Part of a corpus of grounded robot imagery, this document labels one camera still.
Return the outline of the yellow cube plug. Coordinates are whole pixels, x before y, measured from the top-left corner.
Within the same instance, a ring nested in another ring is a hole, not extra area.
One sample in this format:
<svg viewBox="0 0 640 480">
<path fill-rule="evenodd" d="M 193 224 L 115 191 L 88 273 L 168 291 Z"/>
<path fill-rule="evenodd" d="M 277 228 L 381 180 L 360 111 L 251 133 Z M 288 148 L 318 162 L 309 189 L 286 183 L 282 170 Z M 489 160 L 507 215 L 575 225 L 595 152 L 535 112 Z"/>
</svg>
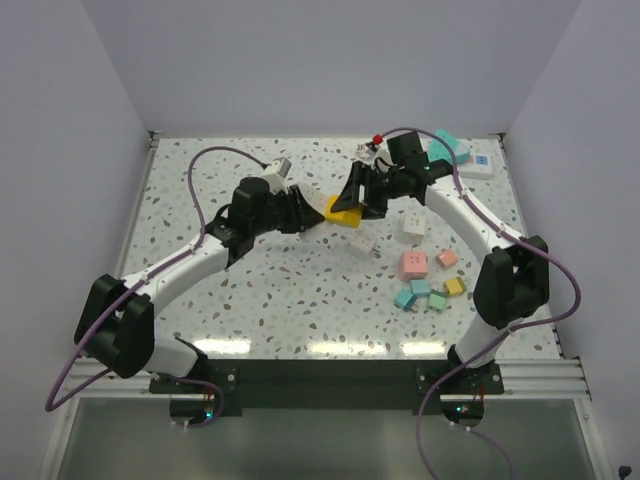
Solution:
<svg viewBox="0 0 640 480">
<path fill-rule="evenodd" d="M 332 195 L 328 198 L 324 211 L 325 220 L 334 225 L 357 229 L 361 223 L 363 208 L 358 206 L 340 212 L 333 212 L 331 208 L 337 200 L 337 195 Z"/>
</svg>

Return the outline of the pink cube plug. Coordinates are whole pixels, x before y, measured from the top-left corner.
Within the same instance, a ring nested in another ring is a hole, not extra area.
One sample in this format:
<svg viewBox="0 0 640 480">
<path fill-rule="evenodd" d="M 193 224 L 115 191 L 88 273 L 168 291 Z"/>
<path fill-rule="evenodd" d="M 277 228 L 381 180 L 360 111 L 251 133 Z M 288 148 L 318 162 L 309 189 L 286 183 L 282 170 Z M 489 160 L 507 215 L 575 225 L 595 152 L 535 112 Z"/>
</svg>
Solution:
<svg viewBox="0 0 640 480">
<path fill-rule="evenodd" d="M 428 259 L 423 251 L 403 251 L 399 257 L 399 278 L 402 282 L 424 279 L 428 275 Z"/>
</svg>

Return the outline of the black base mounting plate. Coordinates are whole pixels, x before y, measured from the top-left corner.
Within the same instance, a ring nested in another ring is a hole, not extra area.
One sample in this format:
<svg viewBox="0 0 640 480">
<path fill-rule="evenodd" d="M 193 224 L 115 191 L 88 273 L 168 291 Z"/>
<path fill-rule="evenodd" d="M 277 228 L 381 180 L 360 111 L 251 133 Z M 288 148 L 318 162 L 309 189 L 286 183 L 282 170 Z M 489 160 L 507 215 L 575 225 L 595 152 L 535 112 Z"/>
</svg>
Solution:
<svg viewBox="0 0 640 480">
<path fill-rule="evenodd" d="M 149 391 L 170 395 L 170 413 L 189 417 L 207 400 L 219 404 L 223 392 L 228 416 L 245 409 L 410 410 L 441 376 L 447 360 L 210 360 L 188 375 L 207 386 L 184 384 L 161 374 Z"/>
</svg>

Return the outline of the teal plug adapter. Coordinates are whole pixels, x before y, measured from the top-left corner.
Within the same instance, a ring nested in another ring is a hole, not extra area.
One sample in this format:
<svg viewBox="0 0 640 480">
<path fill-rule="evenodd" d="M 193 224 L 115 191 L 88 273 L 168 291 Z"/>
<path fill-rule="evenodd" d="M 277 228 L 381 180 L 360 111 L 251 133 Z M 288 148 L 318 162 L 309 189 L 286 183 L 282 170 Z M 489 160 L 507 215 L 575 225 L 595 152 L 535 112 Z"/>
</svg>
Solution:
<svg viewBox="0 0 640 480">
<path fill-rule="evenodd" d="M 431 293 L 431 286 L 427 279 L 414 279 L 409 281 L 409 287 L 417 298 L 428 297 Z"/>
<path fill-rule="evenodd" d="M 393 299 L 393 303 L 397 308 L 405 312 L 412 313 L 417 313 L 419 311 L 419 308 L 416 306 L 416 302 L 417 296 L 407 289 L 399 290 Z"/>
</svg>

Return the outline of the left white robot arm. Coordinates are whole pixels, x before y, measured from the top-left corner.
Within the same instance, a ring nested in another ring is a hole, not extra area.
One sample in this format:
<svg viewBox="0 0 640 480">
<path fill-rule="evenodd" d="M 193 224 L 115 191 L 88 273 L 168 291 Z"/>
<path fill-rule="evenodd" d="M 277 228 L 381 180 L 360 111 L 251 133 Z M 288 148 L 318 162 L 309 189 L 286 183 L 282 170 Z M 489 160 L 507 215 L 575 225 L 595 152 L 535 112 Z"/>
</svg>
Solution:
<svg viewBox="0 0 640 480">
<path fill-rule="evenodd" d="M 170 375 L 185 392 L 200 390 L 207 380 L 205 354 L 158 334 L 156 317 L 245 256 L 258 236 L 297 234 L 321 224 L 327 202 L 309 185 L 275 191 L 263 178 L 243 179 L 230 203 L 177 252 L 124 279 L 104 275 L 93 283 L 74 335 L 77 347 L 123 379 L 147 371 Z"/>
</svg>

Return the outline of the salmon plug adapter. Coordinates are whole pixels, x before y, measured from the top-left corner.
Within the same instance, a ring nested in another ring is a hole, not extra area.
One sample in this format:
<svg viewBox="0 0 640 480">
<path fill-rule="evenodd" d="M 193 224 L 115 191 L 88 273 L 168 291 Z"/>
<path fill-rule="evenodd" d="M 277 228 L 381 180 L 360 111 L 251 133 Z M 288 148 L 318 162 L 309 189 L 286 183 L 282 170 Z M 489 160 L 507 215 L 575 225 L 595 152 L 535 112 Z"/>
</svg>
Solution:
<svg viewBox="0 0 640 480">
<path fill-rule="evenodd" d="M 441 269 L 447 270 L 457 264 L 458 256 L 452 249 L 445 249 L 435 256 L 435 260 Z"/>
</svg>

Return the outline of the white power strip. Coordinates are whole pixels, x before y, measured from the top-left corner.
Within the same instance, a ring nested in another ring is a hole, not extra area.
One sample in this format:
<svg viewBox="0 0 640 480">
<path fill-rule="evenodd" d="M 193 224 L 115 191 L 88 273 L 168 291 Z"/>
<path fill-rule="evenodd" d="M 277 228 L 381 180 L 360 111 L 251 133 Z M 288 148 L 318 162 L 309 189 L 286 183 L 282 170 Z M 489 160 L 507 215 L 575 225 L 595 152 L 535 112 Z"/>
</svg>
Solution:
<svg viewBox="0 0 640 480">
<path fill-rule="evenodd" d="M 489 180 L 493 177 L 494 169 L 492 158 L 488 154 L 472 153 L 464 144 L 451 146 L 457 159 L 458 174 L 463 178 Z M 439 142 L 432 142 L 427 150 L 430 160 L 444 160 L 453 164 L 449 151 Z"/>
</svg>

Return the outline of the yellow plug adapter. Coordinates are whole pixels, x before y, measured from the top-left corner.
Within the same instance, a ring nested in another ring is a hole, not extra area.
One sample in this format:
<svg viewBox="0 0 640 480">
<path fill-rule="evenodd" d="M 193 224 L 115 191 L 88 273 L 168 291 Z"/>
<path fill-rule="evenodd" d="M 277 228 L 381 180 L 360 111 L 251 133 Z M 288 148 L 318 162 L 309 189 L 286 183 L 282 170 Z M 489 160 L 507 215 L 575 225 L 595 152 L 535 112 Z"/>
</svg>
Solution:
<svg viewBox="0 0 640 480">
<path fill-rule="evenodd" d="M 448 297 L 461 296 L 467 290 L 466 284 L 461 277 L 449 278 L 444 281 L 443 286 Z"/>
</svg>

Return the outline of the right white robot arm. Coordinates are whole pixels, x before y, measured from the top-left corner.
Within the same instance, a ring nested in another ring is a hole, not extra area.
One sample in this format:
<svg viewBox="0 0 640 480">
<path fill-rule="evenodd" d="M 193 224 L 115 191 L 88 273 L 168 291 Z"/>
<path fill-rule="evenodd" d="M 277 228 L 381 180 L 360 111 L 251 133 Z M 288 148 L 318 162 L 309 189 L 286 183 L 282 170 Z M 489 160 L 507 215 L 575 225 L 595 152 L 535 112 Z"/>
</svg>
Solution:
<svg viewBox="0 0 640 480">
<path fill-rule="evenodd" d="M 454 148 L 440 135 L 432 140 L 450 155 L 433 160 L 421 132 L 408 127 L 374 136 L 365 147 L 386 147 L 391 163 L 381 168 L 356 161 L 333 213 L 360 208 L 365 219 L 381 219 L 392 199 L 409 197 L 443 219 L 480 262 L 473 303 L 475 317 L 449 349 L 448 386 L 469 392 L 481 380 L 505 339 L 549 300 L 549 255 L 545 241 L 524 237 L 500 221 L 460 178 Z"/>
</svg>

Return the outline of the white cube with picture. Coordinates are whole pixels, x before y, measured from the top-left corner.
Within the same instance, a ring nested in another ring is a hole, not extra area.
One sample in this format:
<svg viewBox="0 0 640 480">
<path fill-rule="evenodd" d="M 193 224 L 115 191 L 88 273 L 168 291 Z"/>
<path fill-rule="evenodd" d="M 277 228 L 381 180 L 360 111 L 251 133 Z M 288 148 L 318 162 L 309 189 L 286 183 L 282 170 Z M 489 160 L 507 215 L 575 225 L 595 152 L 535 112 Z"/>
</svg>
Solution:
<svg viewBox="0 0 640 480">
<path fill-rule="evenodd" d="M 380 257 L 376 239 L 366 232 L 358 232 L 354 235 L 347 250 L 352 256 L 361 260 Z"/>
</svg>

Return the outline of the white cube plug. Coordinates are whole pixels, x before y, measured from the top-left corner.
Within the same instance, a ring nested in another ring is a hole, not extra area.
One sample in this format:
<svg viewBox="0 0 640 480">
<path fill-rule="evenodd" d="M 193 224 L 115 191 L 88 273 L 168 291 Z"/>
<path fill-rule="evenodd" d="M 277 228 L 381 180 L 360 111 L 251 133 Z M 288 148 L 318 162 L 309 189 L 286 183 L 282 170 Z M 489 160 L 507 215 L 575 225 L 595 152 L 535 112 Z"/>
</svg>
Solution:
<svg viewBox="0 0 640 480">
<path fill-rule="evenodd" d="M 406 212 L 402 221 L 401 239 L 411 245 L 420 245 L 426 234 L 426 217 L 423 214 Z"/>
</svg>

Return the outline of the aluminium frame rail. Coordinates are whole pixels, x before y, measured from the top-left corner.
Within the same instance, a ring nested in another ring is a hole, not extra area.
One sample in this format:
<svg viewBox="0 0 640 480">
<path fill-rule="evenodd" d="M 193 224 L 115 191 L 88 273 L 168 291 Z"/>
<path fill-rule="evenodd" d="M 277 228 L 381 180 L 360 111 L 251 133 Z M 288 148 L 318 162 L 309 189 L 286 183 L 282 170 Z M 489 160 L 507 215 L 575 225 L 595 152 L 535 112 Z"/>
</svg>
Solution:
<svg viewBox="0 0 640 480">
<path fill-rule="evenodd" d="M 572 400 L 587 399 L 590 390 L 579 360 L 500 359 L 500 380 L 505 393 L 499 397 L 485 392 L 489 398 L 505 400 L 551 399 Z M 80 398 L 143 398 L 150 397 L 149 383 L 151 375 L 138 373 L 129 379 L 121 379 L 108 373 L 79 393 Z"/>
</svg>

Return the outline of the green plug adapter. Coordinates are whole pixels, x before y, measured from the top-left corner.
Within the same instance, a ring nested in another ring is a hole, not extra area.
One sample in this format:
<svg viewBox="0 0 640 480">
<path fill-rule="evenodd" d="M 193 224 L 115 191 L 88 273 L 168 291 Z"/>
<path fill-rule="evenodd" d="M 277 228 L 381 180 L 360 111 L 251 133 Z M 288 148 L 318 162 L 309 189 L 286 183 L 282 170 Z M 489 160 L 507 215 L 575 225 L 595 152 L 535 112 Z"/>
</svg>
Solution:
<svg viewBox="0 0 640 480">
<path fill-rule="evenodd" d="M 448 295 L 440 291 L 431 291 L 427 299 L 427 308 L 436 312 L 442 312 L 446 309 L 448 303 Z"/>
</svg>

